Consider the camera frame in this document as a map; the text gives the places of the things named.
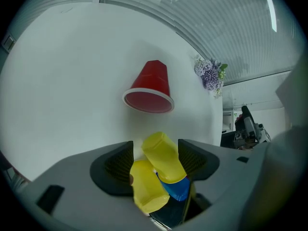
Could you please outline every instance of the purple flower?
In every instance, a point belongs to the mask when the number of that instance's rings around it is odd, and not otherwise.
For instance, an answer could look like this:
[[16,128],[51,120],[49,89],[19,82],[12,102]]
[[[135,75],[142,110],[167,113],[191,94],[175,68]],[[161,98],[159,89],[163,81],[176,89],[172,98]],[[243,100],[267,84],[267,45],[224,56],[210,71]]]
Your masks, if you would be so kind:
[[223,81],[220,79],[209,81],[209,82],[203,82],[203,86],[205,89],[208,90],[217,90],[219,88],[222,88],[223,86]]
[[204,75],[205,71],[213,68],[212,62],[210,60],[198,61],[194,66],[194,71],[198,76]]
[[218,72],[216,69],[210,69],[205,71],[205,73],[201,76],[201,79],[205,82],[211,82],[218,80]]

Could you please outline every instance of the blue plastic cup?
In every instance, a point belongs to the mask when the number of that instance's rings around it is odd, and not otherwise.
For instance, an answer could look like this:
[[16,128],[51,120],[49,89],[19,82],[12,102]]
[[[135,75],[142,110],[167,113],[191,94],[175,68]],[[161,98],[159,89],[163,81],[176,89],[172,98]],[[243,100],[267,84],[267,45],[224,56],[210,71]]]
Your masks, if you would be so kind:
[[190,185],[190,181],[187,177],[173,184],[167,184],[162,182],[161,180],[160,183],[162,183],[163,187],[169,193],[169,195],[176,200],[184,201],[185,199],[187,199]]

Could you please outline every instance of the yellow cup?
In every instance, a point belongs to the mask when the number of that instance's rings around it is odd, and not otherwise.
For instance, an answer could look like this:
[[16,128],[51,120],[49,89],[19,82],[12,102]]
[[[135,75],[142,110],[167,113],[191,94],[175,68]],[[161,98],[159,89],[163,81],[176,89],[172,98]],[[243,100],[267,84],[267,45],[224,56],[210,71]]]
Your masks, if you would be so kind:
[[135,161],[130,169],[133,176],[134,202],[144,213],[159,210],[170,196],[154,173],[148,160]]
[[141,148],[162,182],[172,184],[185,178],[185,170],[179,161],[178,147],[166,134],[152,134],[145,139]]

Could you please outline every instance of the red cup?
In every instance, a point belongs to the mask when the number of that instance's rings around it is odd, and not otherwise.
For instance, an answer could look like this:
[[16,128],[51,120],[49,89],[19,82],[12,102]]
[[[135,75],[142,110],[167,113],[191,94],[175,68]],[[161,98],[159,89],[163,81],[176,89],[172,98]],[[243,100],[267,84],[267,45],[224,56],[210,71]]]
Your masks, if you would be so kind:
[[167,66],[159,60],[148,61],[122,99],[127,106],[146,113],[172,111]]

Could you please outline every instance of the green leaf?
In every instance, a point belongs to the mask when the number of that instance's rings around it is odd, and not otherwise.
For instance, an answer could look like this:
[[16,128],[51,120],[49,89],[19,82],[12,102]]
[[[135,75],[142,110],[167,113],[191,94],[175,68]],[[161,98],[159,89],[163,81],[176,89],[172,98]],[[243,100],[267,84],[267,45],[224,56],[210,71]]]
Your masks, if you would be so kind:
[[220,69],[223,71],[223,70],[225,70],[227,67],[228,67],[228,64],[222,64],[222,65],[220,66]]

